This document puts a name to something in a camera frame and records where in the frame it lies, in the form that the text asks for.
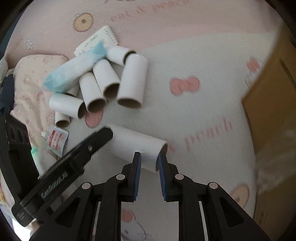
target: blue plastic wrapper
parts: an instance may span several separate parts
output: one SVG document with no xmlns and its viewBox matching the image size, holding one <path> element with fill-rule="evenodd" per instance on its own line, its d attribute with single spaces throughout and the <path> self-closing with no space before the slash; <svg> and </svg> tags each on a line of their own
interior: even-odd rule
<svg viewBox="0 0 296 241">
<path fill-rule="evenodd" d="M 104 58 L 106 50 L 103 43 L 98 43 L 94 49 L 87 51 L 53 71 L 44 81 L 43 90 L 65 93 L 78 84 L 79 77 L 91 71 L 94 64 Z"/>
</svg>

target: triangular cutout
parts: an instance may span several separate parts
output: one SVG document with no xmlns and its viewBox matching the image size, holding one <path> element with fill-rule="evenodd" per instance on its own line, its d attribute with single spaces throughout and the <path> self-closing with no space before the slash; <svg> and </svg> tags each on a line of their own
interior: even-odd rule
<svg viewBox="0 0 296 241">
<path fill-rule="evenodd" d="M 242 224 L 243 217 L 231 206 L 231 204 L 223 197 L 219 198 L 226 222 L 230 228 Z"/>
<path fill-rule="evenodd" d="M 66 228 L 70 228 L 72 226 L 79 203 L 80 198 L 75 198 L 74 201 L 57 217 L 56 223 Z"/>
</svg>

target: cardboard tube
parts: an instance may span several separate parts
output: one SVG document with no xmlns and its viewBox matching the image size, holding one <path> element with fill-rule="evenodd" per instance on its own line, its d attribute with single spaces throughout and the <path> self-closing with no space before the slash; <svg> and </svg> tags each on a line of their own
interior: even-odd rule
<svg viewBox="0 0 296 241">
<path fill-rule="evenodd" d="M 161 151 L 168 151 L 168 143 L 124 127 L 108 125 L 113 131 L 113 139 L 106 144 L 107 150 L 128 162 L 133 161 L 136 151 L 141 153 L 142 168 L 156 172 L 156 161 Z"/>
<path fill-rule="evenodd" d="M 90 113 L 102 110 L 107 104 L 93 73 L 85 73 L 79 78 L 79 85 L 86 109 Z"/>
<path fill-rule="evenodd" d="M 138 54 L 130 54 L 126 59 L 117 94 L 118 104 L 129 108 L 143 105 L 148 60 Z"/>
<path fill-rule="evenodd" d="M 106 57 L 113 63 L 124 66 L 126 58 L 131 53 L 136 53 L 134 50 L 121 47 L 121 46 L 113 46 L 107 50 Z"/>
<path fill-rule="evenodd" d="M 120 80 L 108 60 L 99 60 L 93 66 L 93 72 L 104 97 L 116 98 Z"/>
<path fill-rule="evenodd" d="M 59 128 L 65 128 L 70 125 L 70 117 L 59 112 L 55 113 L 55 124 Z"/>
<path fill-rule="evenodd" d="M 80 89 L 80 86 L 77 84 L 65 94 L 73 96 L 73 97 L 77 97 L 79 89 Z"/>
<path fill-rule="evenodd" d="M 54 93 L 52 95 L 49 99 L 49 108 L 76 119 L 81 119 L 86 112 L 82 99 L 61 93 Z"/>
</svg>

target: white cap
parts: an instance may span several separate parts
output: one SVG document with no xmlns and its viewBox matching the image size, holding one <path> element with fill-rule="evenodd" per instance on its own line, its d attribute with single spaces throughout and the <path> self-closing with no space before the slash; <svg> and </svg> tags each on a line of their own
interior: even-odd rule
<svg viewBox="0 0 296 241">
<path fill-rule="evenodd" d="M 46 132 L 46 131 L 41 132 L 41 135 L 42 135 L 44 138 L 47 138 L 47 132 Z"/>
</svg>

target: brown cardboard box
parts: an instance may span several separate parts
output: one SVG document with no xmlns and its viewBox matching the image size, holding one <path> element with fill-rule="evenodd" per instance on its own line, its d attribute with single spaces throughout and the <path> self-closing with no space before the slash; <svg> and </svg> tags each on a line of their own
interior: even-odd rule
<svg viewBox="0 0 296 241">
<path fill-rule="evenodd" d="M 268 63 L 242 100 L 256 152 L 283 125 L 287 116 L 296 111 L 295 81 L 296 45 L 284 26 Z M 284 233 L 295 214 L 296 176 L 257 196 L 254 220 L 271 241 Z"/>
</svg>

